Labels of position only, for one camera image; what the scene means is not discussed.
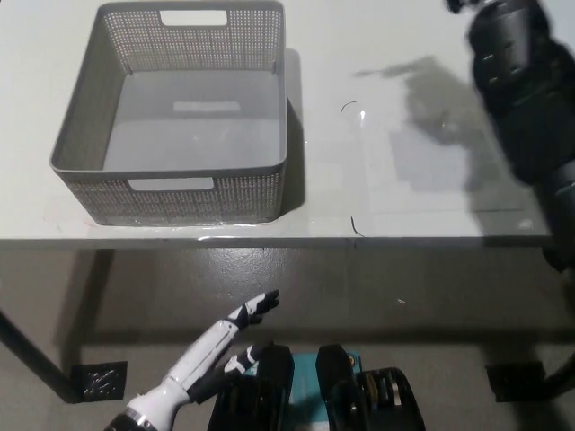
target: table surface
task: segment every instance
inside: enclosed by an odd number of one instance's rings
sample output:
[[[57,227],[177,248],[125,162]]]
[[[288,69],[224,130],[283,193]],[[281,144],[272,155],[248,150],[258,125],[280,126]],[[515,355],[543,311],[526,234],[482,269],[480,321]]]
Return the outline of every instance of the table surface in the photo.
[[[472,17],[443,3],[284,0],[287,95],[303,125],[285,214],[259,225],[135,228],[97,225],[49,167],[101,1],[4,0],[0,244],[545,241],[470,85]],[[557,36],[575,46],[575,3],[545,4]]]

